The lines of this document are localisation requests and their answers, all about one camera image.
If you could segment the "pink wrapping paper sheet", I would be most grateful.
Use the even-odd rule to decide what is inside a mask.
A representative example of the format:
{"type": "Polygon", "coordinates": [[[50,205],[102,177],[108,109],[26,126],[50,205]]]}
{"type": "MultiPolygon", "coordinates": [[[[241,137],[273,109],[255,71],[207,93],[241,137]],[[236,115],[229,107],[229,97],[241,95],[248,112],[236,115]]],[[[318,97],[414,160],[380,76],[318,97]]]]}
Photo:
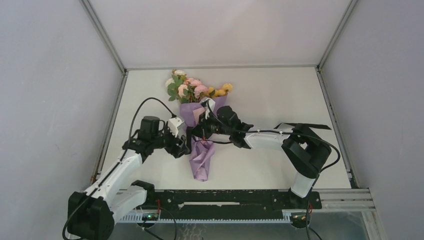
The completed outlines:
{"type": "Polygon", "coordinates": [[[184,120],[184,130],[187,136],[187,146],[191,150],[189,164],[193,178],[200,182],[209,179],[210,162],[215,154],[215,145],[211,140],[207,140],[205,134],[200,137],[194,136],[192,130],[200,122],[200,116],[203,113],[209,114],[210,110],[202,104],[209,103],[214,113],[217,109],[224,106],[226,97],[221,96],[215,99],[205,97],[201,102],[182,103],[179,107],[179,116],[184,120]]]}

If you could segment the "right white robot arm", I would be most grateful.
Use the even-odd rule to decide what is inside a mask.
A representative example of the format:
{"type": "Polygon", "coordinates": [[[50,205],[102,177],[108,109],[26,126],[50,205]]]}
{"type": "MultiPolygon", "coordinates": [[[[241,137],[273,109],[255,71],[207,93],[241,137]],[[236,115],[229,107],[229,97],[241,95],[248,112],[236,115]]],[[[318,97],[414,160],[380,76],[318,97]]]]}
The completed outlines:
{"type": "Polygon", "coordinates": [[[210,101],[201,104],[205,112],[201,113],[188,134],[200,140],[208,140],[212,135],[228,136],[229,141],[238,148],[268,149],[283,151],[297,171],[290,187],[289,203],[302,208],[309,201],[309,193],[332,152],[337,154],[335,165],[341,159],[340,151],[331,143],[323,140],[313,130],[329,130],[322,124],[282,122],[272,129],[254,129],[252,124],[241,121],[233,109],[226,105],[217,112],[212,111],[210,101]]]}

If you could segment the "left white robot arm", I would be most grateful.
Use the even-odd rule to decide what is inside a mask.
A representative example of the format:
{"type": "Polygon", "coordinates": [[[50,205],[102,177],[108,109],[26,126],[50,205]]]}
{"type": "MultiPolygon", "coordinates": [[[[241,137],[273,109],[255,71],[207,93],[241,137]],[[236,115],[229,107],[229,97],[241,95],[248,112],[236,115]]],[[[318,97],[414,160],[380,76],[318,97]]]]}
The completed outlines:
{"type": "Polygon", "coordinates": [[[188,154],[184,124],[172,111],[167,121],[156,116],[143,117],[138,129],[134,129],[133,118],[127,140],[112,166],[87,189],[69,197],[62,238],[107,240],[116,223],[131,210],[153,207],[157,196],[150,183],[136,181],[122,194],[118,192],[155,150],[164,149],[176,159],[188,154]]]}

